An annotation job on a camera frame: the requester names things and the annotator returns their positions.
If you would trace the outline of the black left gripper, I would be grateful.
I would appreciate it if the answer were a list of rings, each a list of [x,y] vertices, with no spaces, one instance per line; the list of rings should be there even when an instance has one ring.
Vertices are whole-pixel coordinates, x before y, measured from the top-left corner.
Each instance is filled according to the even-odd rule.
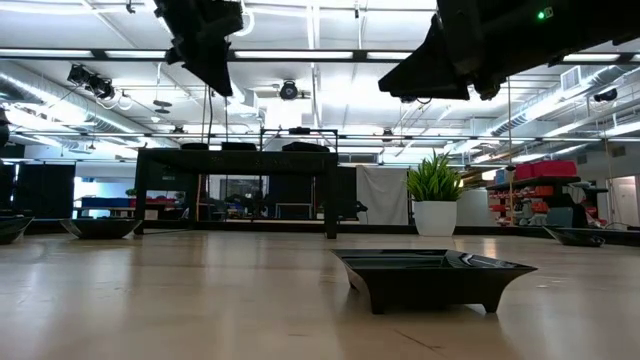
[[[240,2],[223,0],[155,0],[154,15],[173,38],[166,51],[168,64],[183,67],[221,96],[233,95],[227,37],[243,29]]]

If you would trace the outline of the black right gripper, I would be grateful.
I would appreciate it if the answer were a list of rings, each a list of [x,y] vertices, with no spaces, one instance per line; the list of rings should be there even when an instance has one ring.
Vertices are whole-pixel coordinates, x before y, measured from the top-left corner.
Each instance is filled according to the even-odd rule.
[[[513,74],[639,37],[639,0],[442,0],[424,42],[378,81],[392,97],[485,99]]]

